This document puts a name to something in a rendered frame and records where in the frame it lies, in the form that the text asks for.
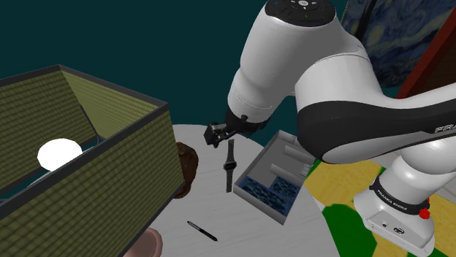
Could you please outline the black wristwatch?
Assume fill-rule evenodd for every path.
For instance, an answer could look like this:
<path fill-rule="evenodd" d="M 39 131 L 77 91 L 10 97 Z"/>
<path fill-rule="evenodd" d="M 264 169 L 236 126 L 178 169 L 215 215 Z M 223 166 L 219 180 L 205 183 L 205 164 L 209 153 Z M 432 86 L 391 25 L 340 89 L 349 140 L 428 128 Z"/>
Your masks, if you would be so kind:
<path fill-rule="evenodd" d="M 232 191 L 232 176 L 234 169 L 237 167 L 237 162 L 235 161 L 234 157 L 234 139 L 228 140 L 228 151 L 227 151 L 227 159 L 224 164 L 224 170 L 226 171 L 227 175 L 227 184 L 226 184 L 226 192 L 230 193 Z"/>

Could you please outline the white round table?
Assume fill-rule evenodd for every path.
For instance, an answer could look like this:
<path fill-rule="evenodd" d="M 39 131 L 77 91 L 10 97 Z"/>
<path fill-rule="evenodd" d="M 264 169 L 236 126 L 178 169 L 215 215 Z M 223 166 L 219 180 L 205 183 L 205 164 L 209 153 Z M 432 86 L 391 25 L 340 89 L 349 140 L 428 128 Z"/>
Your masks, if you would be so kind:
<path fill-rule="evenodd" d="M 281 225 L 226 192 L 227 143 L 208 146 L 205 126 L 175 125 L 175 138 L 194 148 L 197 176 L 188 195 L 173 199 L 150 225 L 163 240 L 161 257 L 340 257 L 324 216 L 301 188 Z M 214 242 L 186 221 L 218 239 Z"/>

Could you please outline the green yellow patterned robot stand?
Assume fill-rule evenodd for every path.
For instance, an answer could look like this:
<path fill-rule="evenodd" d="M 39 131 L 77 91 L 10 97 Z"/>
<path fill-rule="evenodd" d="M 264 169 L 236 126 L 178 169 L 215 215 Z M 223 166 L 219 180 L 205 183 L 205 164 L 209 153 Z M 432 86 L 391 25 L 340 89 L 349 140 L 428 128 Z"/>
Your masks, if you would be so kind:
<path fill-rule="evenodd" d="M 304 186 L 324 205 L 323 215 L 341 257 L 416 257 L 367 230 L 354 208 L 354 195 L 366 189 L 384 167 L 372 161 L 332 165 L 316 162 Z M 433 194 L 430 214 L 436 249 L 429 257 L 456 257 L 456 204 Z"/>

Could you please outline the blue swirl wall painting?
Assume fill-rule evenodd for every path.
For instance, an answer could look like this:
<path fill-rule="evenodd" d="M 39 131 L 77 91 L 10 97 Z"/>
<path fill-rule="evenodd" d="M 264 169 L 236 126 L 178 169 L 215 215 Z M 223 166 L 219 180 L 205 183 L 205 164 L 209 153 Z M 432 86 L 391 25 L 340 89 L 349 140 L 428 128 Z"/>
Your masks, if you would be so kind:
<path fill-rule="evenodd" d="M 400 87 L 456 0 L 348 0 L 341 25 L 364 45 L 383 88 Z"/>

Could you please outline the brown round object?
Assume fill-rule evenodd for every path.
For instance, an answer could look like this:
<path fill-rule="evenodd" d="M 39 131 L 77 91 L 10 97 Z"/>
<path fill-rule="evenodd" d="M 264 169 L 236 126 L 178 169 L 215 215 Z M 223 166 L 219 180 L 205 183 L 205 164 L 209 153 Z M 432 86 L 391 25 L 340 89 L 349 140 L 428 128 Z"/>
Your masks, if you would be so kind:
<path fill-rule="evenodd" d="M 176 146 L 178 149 L 178 155 L 183 172 L 183 179 L 185 180 L 185 185 L 175 195 L 175 199 L 181 199 L 185 197 L 191 190 L 191 184 L 193 183 L 197 174 L 199 158 L 194 148 L 189 147 L 182 142 L 176 142 Z"/>

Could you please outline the red brown wooden panel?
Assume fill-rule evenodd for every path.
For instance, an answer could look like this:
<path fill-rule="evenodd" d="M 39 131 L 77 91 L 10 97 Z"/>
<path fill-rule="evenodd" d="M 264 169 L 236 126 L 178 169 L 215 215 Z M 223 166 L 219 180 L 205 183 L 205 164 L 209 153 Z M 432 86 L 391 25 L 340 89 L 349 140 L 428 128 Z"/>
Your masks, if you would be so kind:
<path fill-rule="evenodd" d="M 401 86 L 396 98 L 415 96 L 454 82 L 456 82 L 456 9 L 435 35 Z"/>

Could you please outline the pink round object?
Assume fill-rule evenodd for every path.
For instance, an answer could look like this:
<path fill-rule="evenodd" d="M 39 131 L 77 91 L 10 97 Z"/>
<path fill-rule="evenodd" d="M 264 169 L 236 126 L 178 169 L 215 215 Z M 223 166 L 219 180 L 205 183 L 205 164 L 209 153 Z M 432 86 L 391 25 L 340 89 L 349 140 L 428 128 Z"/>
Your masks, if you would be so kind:
<path fill-rule="evenodd" d="M 123 257 L 160 257 L 163 241 L 161 234 L 152 228 L 147 228 Z"/>

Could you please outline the grey box with blue inside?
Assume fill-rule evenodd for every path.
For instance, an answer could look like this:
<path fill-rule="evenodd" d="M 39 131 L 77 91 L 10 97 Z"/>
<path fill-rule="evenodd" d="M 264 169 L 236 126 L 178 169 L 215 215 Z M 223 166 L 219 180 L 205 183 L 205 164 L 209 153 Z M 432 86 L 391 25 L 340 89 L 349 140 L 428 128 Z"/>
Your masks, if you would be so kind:
<path fill-rule="evenodd" d="M 283 225 L 316 158 L 278 131 L 234 184 L 234 193 Z"/>

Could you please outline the olive square shade lamp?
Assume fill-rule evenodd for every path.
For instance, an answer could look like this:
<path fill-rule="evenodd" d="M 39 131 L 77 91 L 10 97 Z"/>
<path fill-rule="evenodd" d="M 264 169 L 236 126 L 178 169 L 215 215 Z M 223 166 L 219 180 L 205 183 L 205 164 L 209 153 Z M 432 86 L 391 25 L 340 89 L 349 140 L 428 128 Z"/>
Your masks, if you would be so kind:
<path fill-rule="evenodd" d="M 183 184 L 167 102 L 62 65 L 0 79 L 0 257 L 123 257 Z"/>

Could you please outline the black pen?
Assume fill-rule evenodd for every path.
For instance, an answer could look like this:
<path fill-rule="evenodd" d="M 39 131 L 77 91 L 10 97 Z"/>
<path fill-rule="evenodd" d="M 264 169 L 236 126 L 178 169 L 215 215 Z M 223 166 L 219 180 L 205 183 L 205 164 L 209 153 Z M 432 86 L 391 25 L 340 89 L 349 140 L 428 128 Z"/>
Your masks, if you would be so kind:
<path fill-rule="evenodd" d="M 194 229 L 198 230 L 200 233 L 204 234 L 206 237 L 210 238 L 211 240 L 213 240 L 214 242 L 218 242 L 218 239 L 213 236 L 211 233 L 209 233 L 208 231 L 200 228 L 198 225 L 196 225 L 195 223 L 192 223 L 190 220 L 186 221 L 191 227 L 193 227 Z"/>

